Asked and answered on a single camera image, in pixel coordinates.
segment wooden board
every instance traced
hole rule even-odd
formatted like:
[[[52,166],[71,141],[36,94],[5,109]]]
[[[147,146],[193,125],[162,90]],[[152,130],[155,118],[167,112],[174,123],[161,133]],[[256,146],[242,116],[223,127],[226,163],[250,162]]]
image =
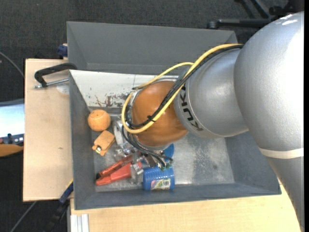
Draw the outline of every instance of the wooden board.
[[[70,212],[88,213],[91,232],[299,232],[281,188],[282,195],[93,210],[75,210],[71,199]]]
[[[37,70],[65,62],[27,59],[25,79],[25,143],[23,200],[58,199],[72,179],[69,96],[56,86],[34,89]],[[68,71],[46,76],[47,82]]]

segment wooden block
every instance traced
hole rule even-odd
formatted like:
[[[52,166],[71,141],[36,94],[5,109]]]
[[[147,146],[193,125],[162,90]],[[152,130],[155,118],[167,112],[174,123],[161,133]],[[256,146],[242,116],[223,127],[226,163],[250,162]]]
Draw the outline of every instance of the wooden block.
[[[115,136],[109,131],[105,130],[94,141],[92,149],[98,152],[101,156],[104,156],[114,142]]]

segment orange toy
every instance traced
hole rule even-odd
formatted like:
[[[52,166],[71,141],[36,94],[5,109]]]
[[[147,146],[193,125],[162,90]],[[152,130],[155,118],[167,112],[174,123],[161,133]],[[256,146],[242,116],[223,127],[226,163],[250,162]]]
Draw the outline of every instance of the orange toy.
[[[104,156],[114,142],[115,136],[109,131],[105,130],[94,141],[92,149],[99,153],[101,156]]]
[[[93,110],[88,116],[88,125],[93,131],[104,131],[111,124],[110,115],[101,109]]]

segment white stripe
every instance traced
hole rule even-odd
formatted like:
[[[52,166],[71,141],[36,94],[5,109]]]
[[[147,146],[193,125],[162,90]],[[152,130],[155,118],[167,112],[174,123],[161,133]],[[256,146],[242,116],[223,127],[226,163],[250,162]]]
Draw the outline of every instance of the white stripe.
[[[287,151],[276,151],[259,148],[261,153],[266,157],[278,158],[278,159],[292,159],[304,156],[304,148],[293,149]]]

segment plastic object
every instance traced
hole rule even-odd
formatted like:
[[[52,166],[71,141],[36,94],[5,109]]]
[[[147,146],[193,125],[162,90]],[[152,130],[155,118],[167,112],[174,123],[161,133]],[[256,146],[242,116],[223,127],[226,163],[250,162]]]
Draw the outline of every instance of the plastic object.
[[[158,167],[144,169],[144,190],[169,190],[175,187],[173,168],[161,171]]]

